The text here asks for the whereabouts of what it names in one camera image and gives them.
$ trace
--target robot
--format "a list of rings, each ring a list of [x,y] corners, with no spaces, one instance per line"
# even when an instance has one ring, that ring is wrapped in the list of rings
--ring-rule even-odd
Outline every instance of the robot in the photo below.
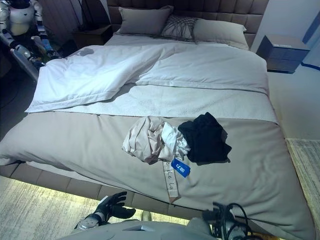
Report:
[[[42,11],[38,0],[0,0],[0,41],[10,48],[13,58],[35,82],[39,68],[45,66],[39,49],[50,60],[60,58],[48,40]],[[30,39],[34,27],[36,35]]]
[[[103,198],[94,213],[82,218],[71,235],[60,240],[262,240],[252,234],[246,213],[236,203],[227,206],[213,203],[212,210],[205,210],[202,218],[192,218],[187,226],[151,221],[148,217],[145,217],[147,221],[131,219],[109,224],[110,217],[128,219],[135,214],[134,208],[123,207],[126,194],[123,191]],[[233,206],[243,211],[244,223],[235,219],[231,212]]]

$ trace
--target patterned pillow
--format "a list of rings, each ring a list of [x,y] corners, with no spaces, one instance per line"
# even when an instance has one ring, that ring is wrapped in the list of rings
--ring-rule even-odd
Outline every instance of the patterned pillow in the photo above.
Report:
[[[194,27],[197,19],[187,16],[170,15],[161,36],[179,41],[195,41]]]

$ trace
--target gray nightstand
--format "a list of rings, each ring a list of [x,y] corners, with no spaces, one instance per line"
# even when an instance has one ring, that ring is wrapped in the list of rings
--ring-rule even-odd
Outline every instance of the gray nightstand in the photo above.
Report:
[[[269,72],[293,74],[309,50],[298,38],[268,34],[256,54],[266,60]]]

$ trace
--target upholstered headboard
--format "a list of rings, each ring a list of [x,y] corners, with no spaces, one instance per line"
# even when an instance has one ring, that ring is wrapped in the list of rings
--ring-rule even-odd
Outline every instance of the upholstered headboard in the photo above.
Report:
[[[174,6],[174,14],[242,24],[251,47],[269,0],[107,0],[113,30],[119,29],[122,18],[118,7],[159,9]]]

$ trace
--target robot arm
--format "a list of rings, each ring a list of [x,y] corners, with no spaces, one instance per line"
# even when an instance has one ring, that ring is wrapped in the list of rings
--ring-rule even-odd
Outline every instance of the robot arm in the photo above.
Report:
[[[136,210],[134,208],[123,207],[125,205],[123,201],[126,200],[126,195],[127,192],[122,191],[112,196],[104,197],[94,213],[89,214],[86,218],[79,221],[73,233],[106,225],[112,216],[120,219],[131,218]]]
[[[57,56],[57,54],[50,45],[45,26],[43,25],[43,18],[42,18],[43,8],[41,4],[38,2],[38,0],[30,0],[30,4],[33,6],[35,11],[34,16],[36,20],[36,28],[41,38],[41,42],[46,50],[46,54],[48,55],[48,57],[53,58]]]
[[[10,32],[7,30],[7,21],[9,16],[9,3],[5,0],[0,0],[0,41],[10,48],[13,57],[18,61],[19,65],[36,82],[39,72],[34,65],[41,67],[45,64],[32,57],[27,48],[14,40]]]

